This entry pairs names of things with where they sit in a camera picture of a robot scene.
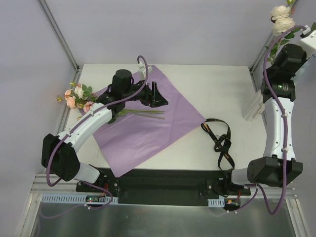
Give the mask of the purple tissue paper sheet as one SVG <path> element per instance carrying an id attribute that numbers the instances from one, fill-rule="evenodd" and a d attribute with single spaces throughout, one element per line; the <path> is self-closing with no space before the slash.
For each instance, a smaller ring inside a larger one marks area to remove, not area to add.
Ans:
<path id="1" fill-rule="evenodd" d="M 154 67 L 150 79 L 169 102 L 162 118 L 126 115 L 94 133 L 89 162 L 117 177 L 136 167 L 199 169 L 197 128 L 204 117 L 192 105 L 198 83 L 186 66 Z"/>

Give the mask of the pink artificial flower bunch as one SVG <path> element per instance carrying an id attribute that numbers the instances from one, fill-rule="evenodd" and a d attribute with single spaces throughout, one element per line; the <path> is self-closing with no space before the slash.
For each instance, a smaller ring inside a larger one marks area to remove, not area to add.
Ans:
<path id="1" fill-rule="evenodd" d="M 56 101 L 60 103 L 65 100 L 66 106 L 68 106 L 70 109 L 78 108 L 87 113 L 99 97 L 93 92 L 91 86 L 86 86 L 80 83 L 76 84 L 74 81 L 72 81 L 70 85 L 74 86 L 74 88 L 66 90 L 64 97 L 58 95 Z M 115 122 L 118 117 L 124 116 L 126 114 L 135 114 L 149 118 L 164 119 L 163 117 L 158 116 L 164 114 L 164 111 L 160 110 L 122 109 L 117 113 L 117 115 L 114 115 L 114 118 L 111 119 L 108 124 Z"/>

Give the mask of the black printed ribbon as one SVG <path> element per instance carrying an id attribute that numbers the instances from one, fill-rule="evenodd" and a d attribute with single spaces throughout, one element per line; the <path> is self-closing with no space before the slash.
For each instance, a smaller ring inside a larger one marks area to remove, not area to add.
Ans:
<path id="1" fill-rule="evenodd" d="M 210 129 L 210 127 L 207 125 L 208 122 L 220 122 L 224 123 L 227 126 L 227 132 L 226 134 L 222 134 L 220 137 L 217 137 L 213 131 Z M 216 153 L 219 153 L 217 165 L 218 168 L 221 171 L 224 171 L 221 167 L 221 161 L 223 158 L 226 159 L 226 161 L 230 164 L 232 169 L 235 169 L 235 162 L 232 158 L 232 156 L 229 154 L 229 149 L 232 145 L 231 142 L 231 129 L 230 126 L 223 120 L 216 119 L 216 118 L 207 118 L 205 122 L 200 124 L 202 130 L 206 132 L 210 138 L 214 142 L 214 151 Z"/>

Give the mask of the white artificial rose stem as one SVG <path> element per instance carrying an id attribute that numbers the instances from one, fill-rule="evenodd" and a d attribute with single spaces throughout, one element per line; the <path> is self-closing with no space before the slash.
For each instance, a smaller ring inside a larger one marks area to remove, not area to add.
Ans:
<path id="1" fill-rule="evenodd" d="M 295 21 L 292 18 L 294 14 L 295 0 L 287 0 L 286 5 L 275 6 L 271 12 L 271 22 L 272 22 L 272 32 L 274 37 L 279 37 L 281 34 L 289 30 L 290 28 L 296 25 Z M 301 29 L 295 29 L 289 32 L 287 35 L 282 37 L 277 43 L 275 43 L 270 51 L 267 62 L 271 65 L 274 63 L 278 51 L 282 46 L 290 42 L 291 39 L 295 38 L 295 34 Z"/>

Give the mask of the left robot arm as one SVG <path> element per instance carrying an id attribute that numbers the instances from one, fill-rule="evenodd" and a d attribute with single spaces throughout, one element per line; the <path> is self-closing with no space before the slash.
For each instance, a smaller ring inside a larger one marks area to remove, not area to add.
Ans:
<path id="1" fill-rule="evenodd" d="M 48 134 L 43 139 L 41 164 L 48 173 L 61 180 L 87 182 L 93 192 L 104 188 L 101 172 L 79 161 L 77 152 L 86 140 L 104 124 L 125 108 L 128 101 L 140 101 L 144 106 L 157 108 L 168 105 L 160 94 L 157 83 L 147 80 L 134 83 L 132 73 L 126 69 L 117 70 L 108 89 L 101 94 L 88 112 L 69 129 L 54 136 Z"/>

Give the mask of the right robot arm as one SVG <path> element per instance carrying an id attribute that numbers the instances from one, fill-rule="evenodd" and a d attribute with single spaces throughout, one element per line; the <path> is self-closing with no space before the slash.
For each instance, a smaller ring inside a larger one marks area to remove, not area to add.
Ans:
<path id="1" fill-rule="evenodd" d="M 226 194 L 233 195 L 240 185 L 246 184 L 282 187 L 302 173 L 303 164 L 296 161 L 292 145 L 291 120 L 296 98 L 292 78 L 306 61 L 306 51 L 288 43 L 264 70 L 261 94 L 267 123 L 265 150 L 262 158 L 252 160 L 247 168 L 233 170 L 231 177 L 222 182 Z"/>

